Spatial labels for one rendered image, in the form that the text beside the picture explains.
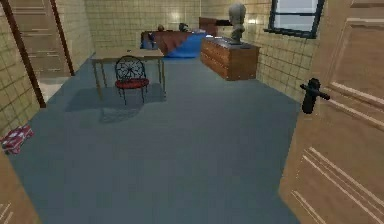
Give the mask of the red and white checked cloth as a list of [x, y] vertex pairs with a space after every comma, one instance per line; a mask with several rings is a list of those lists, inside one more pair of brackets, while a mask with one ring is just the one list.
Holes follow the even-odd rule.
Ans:
[[33, 135], [29, 125], [19, 126], [1, 138], [0, 144], [5, 154], [19, 154], [24, 141]]

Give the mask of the light wooden table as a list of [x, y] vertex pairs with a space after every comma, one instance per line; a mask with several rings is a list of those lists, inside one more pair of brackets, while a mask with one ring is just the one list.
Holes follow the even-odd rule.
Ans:
[[107, 86], [104, 65], [106, 63], [117, 62], [123, 56], [133, 56], [133, 57], [139, 58], [141, 61], [155, 60], [158, 64], [159, 82], [162, 84], [163, 92], [166, 92], [164, 54], [160, 49], [128, 50], [124, 48], [107, 48], [107, 49], [97, 50], [95, 54], [90, 58], [92, 68], [93, 68], [93, 74], [96, 82], [96, 90], [100, 100], [103, 99], [103, 95], [102, 95], [101, 84], [100, 84], [98, 73], [97, 73], [97, 65], [100, 65], [103, 83], [104, 83], [104, 86]]

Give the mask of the black chair with red seat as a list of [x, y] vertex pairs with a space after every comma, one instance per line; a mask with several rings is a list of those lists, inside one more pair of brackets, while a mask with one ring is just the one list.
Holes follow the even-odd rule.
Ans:
[[124, 104], [127, 104], [126, 91], [133, 89], [141, 91], [142, 102], [145, 102], [144, 93], [148, 92], [150, 81], [142, 60], [132, 55], [124, 55], [115, 63], [114, 71], [115, 87], [119, 96], [123, 98]]

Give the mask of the brown wooden chest of drawers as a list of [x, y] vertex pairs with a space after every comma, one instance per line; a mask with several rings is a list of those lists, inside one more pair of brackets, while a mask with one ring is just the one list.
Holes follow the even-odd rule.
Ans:
[[256, 78], [260, 48], [251, 44], [229, 44], [228, 38], [204, 38], [200, 60], [226, 81]]

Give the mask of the dark framed window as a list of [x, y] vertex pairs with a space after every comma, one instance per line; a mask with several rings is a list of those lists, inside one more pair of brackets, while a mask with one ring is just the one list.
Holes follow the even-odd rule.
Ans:
[[272, 0], [265, 32], [315, 39], [325, 0]]

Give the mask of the wooden door with dark frame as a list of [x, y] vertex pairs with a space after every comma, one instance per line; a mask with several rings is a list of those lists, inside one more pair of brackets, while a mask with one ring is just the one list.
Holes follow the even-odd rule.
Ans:
[[10, 28], [6, 42], [15, 45], [10, 79], [45, 108], [59, 88], [55, 81], [74, 75], [56, 0], [0, 0], [0, 12]]

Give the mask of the bed with blue blanket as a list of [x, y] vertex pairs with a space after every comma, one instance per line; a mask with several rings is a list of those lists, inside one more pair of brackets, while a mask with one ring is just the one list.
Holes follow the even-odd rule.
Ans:
[[143, 31], [140, 35], [141, 49], [160, 49], [168, 58], [196, 58], [200, 55], [201, 42], [207, 36], [216, 36], [220, 26], [231, 26], [229, 20], [200, 17], [197, 30]]

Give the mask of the light wooden room door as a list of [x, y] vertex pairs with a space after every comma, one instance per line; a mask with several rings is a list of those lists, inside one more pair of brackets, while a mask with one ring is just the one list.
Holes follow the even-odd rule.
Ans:
[[326, 0], [311, 78], [330, 99], [300, 110], [280, 197], [300, 224], [384, 224], [384, 0]]

